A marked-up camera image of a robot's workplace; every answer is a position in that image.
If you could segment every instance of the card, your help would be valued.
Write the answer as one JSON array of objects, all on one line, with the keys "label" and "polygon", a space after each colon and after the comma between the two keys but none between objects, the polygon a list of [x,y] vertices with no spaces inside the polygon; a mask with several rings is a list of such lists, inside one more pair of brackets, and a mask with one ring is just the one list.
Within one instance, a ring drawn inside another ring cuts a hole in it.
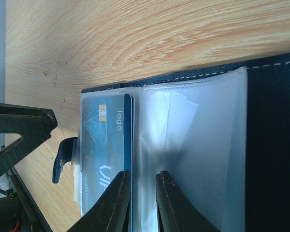
[{"label": "card", "polygon": [[133,99],[129,94],[81,102],[81,207],[88,212],[118,172],[130,170]]}]

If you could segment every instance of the card chip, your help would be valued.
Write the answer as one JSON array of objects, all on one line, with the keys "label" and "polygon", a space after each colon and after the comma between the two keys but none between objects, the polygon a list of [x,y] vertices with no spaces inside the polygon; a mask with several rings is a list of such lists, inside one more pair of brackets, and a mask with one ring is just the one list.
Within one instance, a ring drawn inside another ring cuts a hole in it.
[{"label": "card chip", "polygon": [[99,105],[99,121],[106,122],[106,104]]}]

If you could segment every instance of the red wire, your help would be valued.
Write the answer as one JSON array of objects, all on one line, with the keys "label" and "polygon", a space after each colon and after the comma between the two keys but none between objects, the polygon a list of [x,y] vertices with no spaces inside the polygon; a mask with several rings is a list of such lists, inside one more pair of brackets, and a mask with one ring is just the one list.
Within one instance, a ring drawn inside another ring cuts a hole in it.
[{"label": "red wire", "polygon": [[19,227],[19,222],[16,224],[16,227],[13,232],[17,232],[18,227]]}]

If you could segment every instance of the table surface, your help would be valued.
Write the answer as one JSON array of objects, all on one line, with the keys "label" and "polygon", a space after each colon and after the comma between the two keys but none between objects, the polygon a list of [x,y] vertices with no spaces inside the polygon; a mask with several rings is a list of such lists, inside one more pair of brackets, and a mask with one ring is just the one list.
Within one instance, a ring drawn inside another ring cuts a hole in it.
[{"label": "table surface", "polygon": [[6,102],[58,120],[16,169],[51,228],[66,231],[80,218],[73,174],[66,166],[54,185],[52,167],[60,141],[78,134],[82,89],[285,52],[290,0],[7,0]]}]

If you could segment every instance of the wood grain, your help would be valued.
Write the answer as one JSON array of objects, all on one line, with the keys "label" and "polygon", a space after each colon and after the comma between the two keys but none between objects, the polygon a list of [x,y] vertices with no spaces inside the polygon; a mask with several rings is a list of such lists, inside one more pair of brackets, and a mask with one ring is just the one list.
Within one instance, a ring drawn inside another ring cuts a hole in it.
[{"label": "wood grain", "polygon": [[54,231],[80,218],[69,168],[86,87],[290,51],[290,0],[7,0],[6,102],[55,111],[52,138],[17,165]]}]

